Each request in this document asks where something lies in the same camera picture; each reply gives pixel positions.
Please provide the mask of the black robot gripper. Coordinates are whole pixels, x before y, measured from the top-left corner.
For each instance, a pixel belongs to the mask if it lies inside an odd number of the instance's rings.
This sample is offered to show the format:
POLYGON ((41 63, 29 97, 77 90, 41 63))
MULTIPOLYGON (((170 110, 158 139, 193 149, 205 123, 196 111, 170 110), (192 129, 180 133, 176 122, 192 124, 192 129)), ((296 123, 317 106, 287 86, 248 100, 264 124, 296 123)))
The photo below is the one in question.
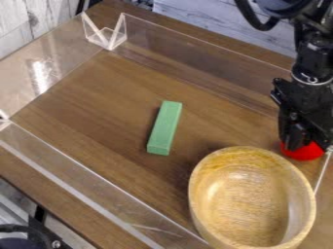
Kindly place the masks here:
POLYGON ((315 142, 327 151, 333 145, 333 88, 276 78, 271 97, 280 108, 283 148, 295 152, 315 142))

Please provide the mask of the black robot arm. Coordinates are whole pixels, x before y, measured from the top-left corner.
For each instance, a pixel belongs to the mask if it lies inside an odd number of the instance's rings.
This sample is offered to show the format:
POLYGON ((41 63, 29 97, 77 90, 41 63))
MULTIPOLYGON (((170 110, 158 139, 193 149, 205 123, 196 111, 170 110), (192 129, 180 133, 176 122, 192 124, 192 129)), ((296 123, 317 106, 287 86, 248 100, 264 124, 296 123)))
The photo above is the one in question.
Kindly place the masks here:
POLYGON ((333 0, 256 0, 268 21, 249 0, 234 1, 260 31, 284 19, 292 22, 297 57, 291 78, 276 78, 271 92, 280 107, 280 139, 291 152, 309 144, 325 150, 333 146, 333 0))

